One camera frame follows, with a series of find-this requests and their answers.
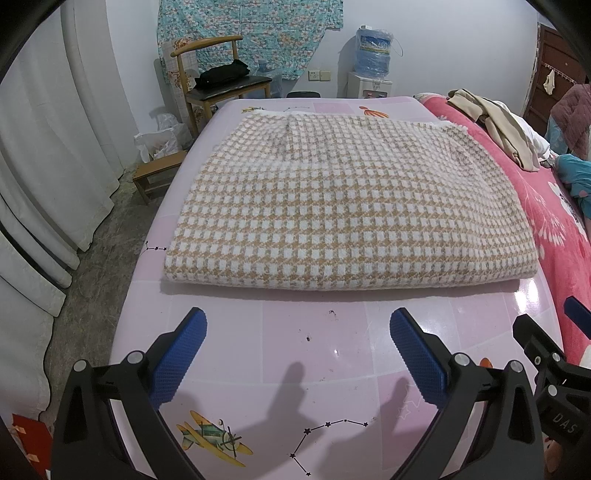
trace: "houndstooth fabric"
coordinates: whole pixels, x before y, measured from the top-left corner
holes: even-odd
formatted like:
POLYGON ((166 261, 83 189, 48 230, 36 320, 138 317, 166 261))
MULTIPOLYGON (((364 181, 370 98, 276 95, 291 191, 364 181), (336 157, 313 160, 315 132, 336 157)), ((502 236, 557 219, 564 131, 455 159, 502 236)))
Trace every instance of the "houndstooth fabric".
POLYGON ((530 226, 461 127, 255 113, 216 147, 167 251, 173 281, 369 290, 524 278, 530 226))

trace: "red bedsheet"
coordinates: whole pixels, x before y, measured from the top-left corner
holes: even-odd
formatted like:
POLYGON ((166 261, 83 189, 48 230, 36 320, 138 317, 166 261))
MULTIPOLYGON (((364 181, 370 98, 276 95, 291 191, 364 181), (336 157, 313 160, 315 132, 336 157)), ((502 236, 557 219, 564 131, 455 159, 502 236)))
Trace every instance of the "red bedsheet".
POLYGON ((488 150, 515 187, 530 221, 540 264, 554 299, 567 359, 578 365, 591 342, 564 314, 563 304, 574 295, 591 307, 591 245, 558 180, 549 168, 538 172, 521 170, 481 127, 448 105, 446 98, 427 96, 421 103, 440 119, 467 127, 468 133, 488 150))

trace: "black seat cushion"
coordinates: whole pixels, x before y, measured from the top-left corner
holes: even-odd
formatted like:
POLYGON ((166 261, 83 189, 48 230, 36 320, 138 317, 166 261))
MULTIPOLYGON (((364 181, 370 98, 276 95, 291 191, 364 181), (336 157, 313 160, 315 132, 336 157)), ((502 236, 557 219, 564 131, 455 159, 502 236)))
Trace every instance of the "black seat cushion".
POLYGON ((270 83, 272 79, 269 77, 256 77, 253 75, 248 75, 246 77, 239 78, 238 80, 233 80, 228 83, 224 83, 223 85, 219 85, 217 87, 208 88, 208 89, 198 89, 194 88, 190 90, 185 98, 187 100, 195 100, 197 102, 204 102, 206 100, 210 100, 218 95, 223 95, 224 93, 234 92, 236 90, 240 90, 244 87, 250 87, 252 85, 260 84, 261 87, 266 84, 270 83))

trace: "plastic wrap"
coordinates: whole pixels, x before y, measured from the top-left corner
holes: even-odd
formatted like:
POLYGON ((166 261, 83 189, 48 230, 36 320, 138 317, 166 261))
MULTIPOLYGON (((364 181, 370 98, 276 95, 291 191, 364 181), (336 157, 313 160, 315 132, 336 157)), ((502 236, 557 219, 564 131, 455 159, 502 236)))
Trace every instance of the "plastic wrap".
POLYGON ((357 30, 355 72, 363 77, 383 79, 390 71, 390 48, 394 36, 385 30, 357 30))

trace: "plastic bag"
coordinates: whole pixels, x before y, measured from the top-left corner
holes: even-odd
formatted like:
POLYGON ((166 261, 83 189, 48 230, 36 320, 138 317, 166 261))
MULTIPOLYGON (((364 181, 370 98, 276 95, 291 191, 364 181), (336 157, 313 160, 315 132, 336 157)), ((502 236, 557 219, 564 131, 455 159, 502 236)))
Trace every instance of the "plastic bag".
POLYGON ((161 113, 156 117, 158 131, 134 136, 134 143, 144 163, 180 152, 193 140, 189 128, 180 124, 171 113, 161 113))
POLYGON ((390 43, 394 36, 364 25, 357 30, 355 72, 363 77, 383 79, 390 71, 390 43))

